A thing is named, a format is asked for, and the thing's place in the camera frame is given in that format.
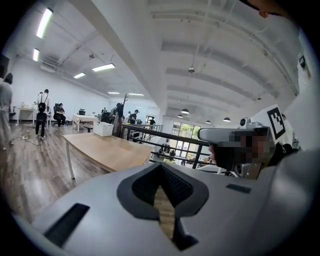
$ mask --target black metal railing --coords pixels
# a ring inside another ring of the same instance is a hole
[[[123,124],[122,125],[122,138],[126,139],[127,141],[132,140],[134,142],[138,143],[147,143],[151,144],[154,146],[159,146],[165,149],[173,149],[175,151],[182,151],[186,152],[186,158],[181,157],[181,156],[171,156],[167,154],[162,154],[159,152],[152,151],[151,153],[156,155],[156,156],[162,156],[167,159],[178,159],[178,160],[183,160],[186,162],[192,163],[192,168],[195,169],[197,167],[197,164],[205,164],[205,165],[215,165],[214,163],[209,163],[209,162],[204,162],[204,161],[199,161],[200,155],[203,156],[209,156],[207,153],[201,153],[203,146],[208,147],[209,143],[203,140],[198,140],[194,138],[188,138],[188,137],[181,137],[177,135],[172,135],[168,133],[162,132],[162,127],[163,125],[144,125],[144,124]],[[134,137],[133,134],[137,134],[137,132],[140,133],[139,136]],[[186,150],[182,148],[176,148],[176,147],[171,147],[168,145],[162,145],[159,143],[154,143],[150,141],[150,138],[152,137],[161,137],[161,138],[166,138],[170,140],[175,140],[175,141],[181,141],[181,142],[187,142],[189,144],[195,144],[198,145],[197,151],[192,151],[192,150]],[[195,154],[195,159],[187,159],[188,153]],[[156,163],[157,161],[150,159],[150,162]]]

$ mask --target ceiling light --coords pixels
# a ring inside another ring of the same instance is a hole
[[[95,68],[93,68],[92,70],[94,72],[97,71],[101,71],[101,70],[109,70],[109,69],[114,69],[116,66],[113,63],[107,64],[107,65],[103,65],[103,66],[97,66]]]
[[[85,73],[80,73],[80,74],[75,75],[74,78],[77,79],[77,78],[83,77],[85,75],[86,75]]]
[[[42,38],[46,29],[46,26],[50,20],[50,17],[54,11],[50,8],[47,8],[42,16],[42,19],[40,21],[38,31],[36,32],[36,36],[38,38]]]
[[[33,60],[38,61],[39,58],[39,50],[37,48],[33,49]]]
[[[181,113],[183,113],[183,114],[189,114],[189,110],[186,109],[186,108],[184,108],[184,109],[181,110]]]
[[[129,95],[136,95],[136,96],[144,96],[143,94],[141,93],[128,93]]]

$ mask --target wooden floor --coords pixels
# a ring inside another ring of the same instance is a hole
[[[76,186],[109,173],[70,147],[75,179],[70,178],[63,135],[77,133],[71,125],[51,127],[51,135],[46,131],[43,142],[36,138],[31,123],[11,124],[11,131],[17,138],[12,147],[0,151],[0,185],[12,211],[29,222]],[[87,133],[87,129],[81,129],[80,133]],[[18,136],[28,136],[27,141]],[[162,230],[171,238],[174,209],[161,188],[154,207],[160,211]]]

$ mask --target white box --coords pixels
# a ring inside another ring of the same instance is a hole
[[[93,132],[101,137],[111,136],[114,125],[107,122],[93,122]]]

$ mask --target black backpack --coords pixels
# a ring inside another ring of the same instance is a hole
[[[46,95],[46,98],[45,98],[44,102],[42,102],[42,97],[43,97],[43,94],[41,95],[41,100],[40,100],[40,103],[39,103],[39,105],[38,105],[38,110],[39,110],[39,112],[45,112],[45,110],[46,110],[46,104],[45,104],[45,102],[46,102],[46,100],[47,100],[47,98],[48,98],[48,94]]]

